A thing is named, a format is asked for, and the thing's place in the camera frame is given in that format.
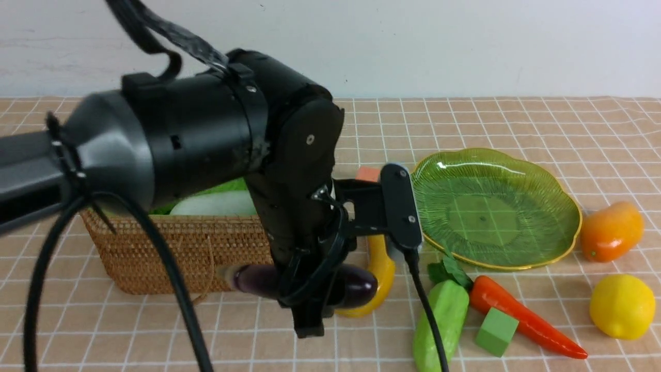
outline green leaf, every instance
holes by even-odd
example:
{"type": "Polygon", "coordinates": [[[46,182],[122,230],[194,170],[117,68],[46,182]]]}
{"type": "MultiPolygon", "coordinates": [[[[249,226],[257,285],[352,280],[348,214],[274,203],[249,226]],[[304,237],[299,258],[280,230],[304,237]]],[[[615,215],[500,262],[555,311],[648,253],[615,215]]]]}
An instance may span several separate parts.
{"type": "Polygon", "coordinates": [[[427,265],[427,273],[433,284],[443,283],[447,280],[455,281],[452,275],[447,272],[445,265],[441,262],[430,263],[427,265]]]}
{"type": "Polygon", "coordinates": [[[459,262],[454,258],[454,256],[444,255],[442,260],[442,265],[444,266],[445,271],[453,278],[455,282],[464,287],[466,291],[471,290],[473,287],[473,280],[466,274],[459,262]]]}

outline orange block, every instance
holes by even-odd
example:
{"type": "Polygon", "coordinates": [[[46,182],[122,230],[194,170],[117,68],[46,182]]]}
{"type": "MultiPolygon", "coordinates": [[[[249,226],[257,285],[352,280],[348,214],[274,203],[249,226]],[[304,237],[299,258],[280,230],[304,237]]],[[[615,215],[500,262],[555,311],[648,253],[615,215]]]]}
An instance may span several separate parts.
{"type": "Polygon", "coordinates": [[[381,175],[381,170],[378,168],[360,167],[358,168],[356,179],[359,179],[361,181],[377,182],[379,181],[380,175],[381,175]]]}

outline black strap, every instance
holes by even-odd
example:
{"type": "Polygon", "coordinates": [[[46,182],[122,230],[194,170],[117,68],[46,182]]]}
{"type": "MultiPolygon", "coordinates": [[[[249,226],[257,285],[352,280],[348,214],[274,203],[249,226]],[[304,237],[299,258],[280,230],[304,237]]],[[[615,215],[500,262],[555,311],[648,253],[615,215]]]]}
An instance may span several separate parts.
{"type": "Polygon", "coordinates": [[[140,8],[144,8],[144,5],[140,7],[141,3],[134,0],[106,0],[106,3],[124,31],[126,31],[138,48],[147,54],[167,54],[170,58],[170,64],[159,76],[159,80],[169,81],[176,78],[181,72],[181,55],[165,48],[147,30],[142,21],[143,17],[140,15],[140,8]]]}
{"type": "Polygon", "coordinates": [[[170,65],[160,80],[174,79],[182,67],[181,56],[166,49],[149,30],[160,34],[196,60],[222,74],[227,72],[229,58],[189,30],[161,18],[140,0],[106,0],[117,21],[133,42],[147,54],[167,54],[170,65]]]}
{"type": "Polygon", "coordinates": [[[83,171],[83,163],[78,156],[78,151],[62,134],[59,120],[52,111],[46,113],[46,130],[50,135],[51,145],[58,157],[60,169],[69,182],[69,186],[73,192],[72,200],[78,196],[84,197],[87,204],[92,206],[92,209],[98,214],[108,229],[110,229],[113,234],[117,234],[117,231],[115,231],[115,228],[110,223],[108,217],[92,198],[92,191],[87,182],[87,174],[83,171]]]}

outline green cucumber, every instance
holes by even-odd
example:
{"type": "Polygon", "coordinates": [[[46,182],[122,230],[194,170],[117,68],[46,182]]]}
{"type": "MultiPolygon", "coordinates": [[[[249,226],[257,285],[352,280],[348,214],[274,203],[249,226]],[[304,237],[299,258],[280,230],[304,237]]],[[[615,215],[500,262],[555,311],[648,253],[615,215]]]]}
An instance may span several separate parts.
{"type": "MultiPolygon", "coordinates": [[[[446,280],[435,285],[429,292],[428,298],[443,341],[447,362],[450,363],[468,314],[470,301],[468,292],[455,281],[446,280]]],[[[434,335],[424,312],[420,316],[413,338],[413,359],[418,372],[441,371],[434,335]]]]}

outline wicker basket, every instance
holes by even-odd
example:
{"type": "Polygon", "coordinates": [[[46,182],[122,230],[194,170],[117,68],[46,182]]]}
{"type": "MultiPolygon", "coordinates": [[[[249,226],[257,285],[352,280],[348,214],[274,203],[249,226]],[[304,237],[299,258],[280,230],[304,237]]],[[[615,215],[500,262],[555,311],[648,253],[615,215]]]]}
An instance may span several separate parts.
{"type": "MultiPolygon", "coordinates": [[[[110,217],[113,234],[96,213],[81,212],[105,270],[117,287],[133,295],[172,294],[156,249],[133,218],[110,217]]],[[[230,291],[215,275],[220,265],[272,263],[257,216],[151,216],[166,239],[190,293],[230,291]]]]}

